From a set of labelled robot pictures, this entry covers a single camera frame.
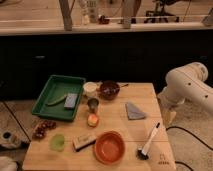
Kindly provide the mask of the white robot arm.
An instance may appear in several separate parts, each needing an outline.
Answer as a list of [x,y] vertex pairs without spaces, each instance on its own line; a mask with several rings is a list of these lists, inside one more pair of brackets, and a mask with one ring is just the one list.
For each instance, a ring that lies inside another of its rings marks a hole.
[[213,115],[213,88],[205,84],[207,78],[208,69],[200,62],[174,68],[166,74],[166,86],[157,95],[165,126],[172,123],[176,116],[175,108],[186,99]]

